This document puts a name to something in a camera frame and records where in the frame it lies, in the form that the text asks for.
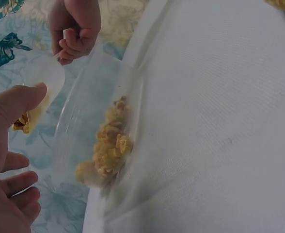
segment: food in bowl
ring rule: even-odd
[[[118,173],[130,154],[133,142],[126,134],[130,107],[122,96],[106,112],[106,122],[96,133],[93,158],[78,164],[76,180],[86,186],[101,187]]]

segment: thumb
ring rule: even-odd
[[[10,127],[22,114],[37,107],[46,93],[44,83],[33,87],[18,85],[0,93],[0,128]]]

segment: finger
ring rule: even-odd
[[[68,29],[65,31],[65,41],[66,41],[66,45],[69,48],[80,52],[79,55],[83,56],[83,55],[89,54],[87,51],[91,50],[93,48],[96,39],[82,38],[82,37],[79,38],[79,37],[77,37],[74,29]]]
[[[89,29],[82,29],[80,31],[81,43],[86,49],[92,49],[96,42],[96,37],[90,34],[91,32]]]
[[[60,63],[61,63],[62,66],[68,65],[68,64],[70,64],[72,62],[73,62],[73,60],[67,60],[67,59],[61,59],[60,60]]]
[[[30,187],[23,193],[11,197],[10,201],[12,201],[19,209],[22,209],[31,202],[38,201],[39,198],[40,198],[39,189],[36,187]]]
[[[25,155],[14,152],[8,152],[5,164],[1,172],[21,169],[28,167],[29,165],[30,161]]]
[[[70,55],[73,55],[73,56],[76,56],[76,57],[82,56],[82,52],[70,48],[70,47],[67,45],[66,40],[64,40],[64,39],[60,41],[60,46],[61,46],[68,54],[70,54]]]
[[[79,52],[84,51],[84,47],[79,43],[79,35],[76,33],[76,30],[73,28],[67,29],[65,32],[65,40],[68,47],[77,50]]]
[[[75,59],[77,59],[77,58],[79,58],[79,57],[81,57],[81,56],[74,56],[74,55],[71,55],[71,54],[69,54],[68,52],[66,52],[65,50],[62,50],[62,51],[60,52],[60,58],[61,58],[61,59],[75,60]]]
[[[23,207],[21,212],[24,214],[29,223],[32,224],[40,214],[40,210],[41,207],[38,202],[31,202],[27,206]]]
[[[62,47],[60,46],[59,42],[60,40],[63,39],[63,31],[50,31],[51,34],[51,42],[52,42],[52,50],[53,50],[53,55],[58,54],[61,50]]]
[[[0,93],[0,128],[11,126],[22,114],[34,109],[46,93],[43,83],[34,87],[18,85]]]
[[[7,197],[11,197],[32,186],[37,181],[37,174],[33,171],[27,171],[0,181],[0,185]]]

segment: light blue fabric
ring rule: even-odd
[[[0,17],[0,41],[6,35],[16,33],[18,42],[11,47],[8,47],[8,44],[0,44],[0,60],[4,57],[8,62],[0,63],[0,92],[15,84],[23,84],[20,71],[30,59],[30,52],[25,50],[26,46],[33,50],[51,53],[46,20],[48,11],[46,0],[25,2],[24,0],[0,0],[0,9],[2,8],[5,11]],[[1,52],[1,46],[6,48],[3,50],[5,53]],[[106,52],[122,59],[123,49],[113,44],[103,45],[103,48]],[[51,147],[63,104],[84,61],[85,59],[81,59],[66,66],[66,82],[62,92],[30,136],[25,136],[22,132],[11,130],[9,132],[9,150],[25,154],[30,159],[30,169],[37,172],[40,177],[36,186],[41,192],[42,211],[32,226],[34,233],[82,232],[88,189],[63,183],[58,190],[54,190],[51,183]]]

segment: floral pattern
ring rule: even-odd
[[[118,59],[123,58],[127,43],[149,0],[99,0],[102,31],[98,45]],[[0,66],[0,92],[16,84],[23,84],[22,72],[27,63],[40,51],[51,53],[47,14],[49,0],[0,0],[1,3],[17,2],[18,10],[0,18],[0,41],[8,34],[17,34],[23,46],[34,51],[14,48],[14,60]],[[70,183],[55,188],[51,181],[52,141],[59,115],[80,67],[82,58],[66,66],[66,81],[61,93],[46,111],[31,135],[9,131],[9,150],[25,154],[30,160],[30,170],[39,175],[36,186],[40,189],[42,211],[32,225],[33,233],[80,233],[83,228],[88,189]],[[1,178],[25,171],[10,171]]]

